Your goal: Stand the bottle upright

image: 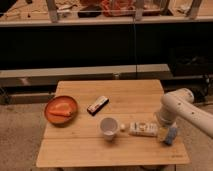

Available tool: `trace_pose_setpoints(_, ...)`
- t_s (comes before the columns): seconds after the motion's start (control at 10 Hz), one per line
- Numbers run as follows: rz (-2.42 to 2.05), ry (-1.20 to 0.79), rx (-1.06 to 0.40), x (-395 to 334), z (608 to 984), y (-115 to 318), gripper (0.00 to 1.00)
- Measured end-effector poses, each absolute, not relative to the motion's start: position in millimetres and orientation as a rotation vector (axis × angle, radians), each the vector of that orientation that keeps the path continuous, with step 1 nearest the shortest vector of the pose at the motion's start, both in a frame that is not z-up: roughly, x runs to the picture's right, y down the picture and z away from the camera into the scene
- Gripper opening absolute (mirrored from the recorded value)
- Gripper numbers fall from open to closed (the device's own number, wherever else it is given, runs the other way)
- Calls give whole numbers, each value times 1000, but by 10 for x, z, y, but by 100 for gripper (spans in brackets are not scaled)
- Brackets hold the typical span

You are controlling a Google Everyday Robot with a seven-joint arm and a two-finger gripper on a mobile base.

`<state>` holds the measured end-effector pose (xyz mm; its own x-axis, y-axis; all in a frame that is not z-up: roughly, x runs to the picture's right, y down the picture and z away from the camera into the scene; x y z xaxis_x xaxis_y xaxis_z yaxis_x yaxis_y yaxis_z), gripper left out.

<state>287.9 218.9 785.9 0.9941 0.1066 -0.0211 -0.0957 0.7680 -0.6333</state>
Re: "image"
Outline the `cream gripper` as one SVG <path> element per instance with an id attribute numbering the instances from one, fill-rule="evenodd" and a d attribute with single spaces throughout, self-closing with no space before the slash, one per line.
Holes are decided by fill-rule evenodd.
<path id="1" fill-rule="evenodd" d="M 164 139 L 166 138 L 170 127 L 175 127 L 177 129 L 178 134 L 178 128 L 176 123 L 171 123 L 170 121 L 164 119 L 158 112 L 156 112 L 155 115 L 158 123 L 157 139 L 160 142 L 164 142 Z"/>

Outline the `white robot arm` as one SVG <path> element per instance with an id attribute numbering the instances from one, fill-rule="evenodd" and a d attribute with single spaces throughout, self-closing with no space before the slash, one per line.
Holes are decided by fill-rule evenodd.
<path id="1" fill-rule="evenodd" d="M 161 107 L 156 112 L 159 123 L 158 137 L 171 145 L 177 136 L 174 126 L 177 117 L 182 117 L 200 131 L 213 138 L 213 114 L 193 105 L 194 94 L 187 88 L 167 92 L 161 97 Z"/>

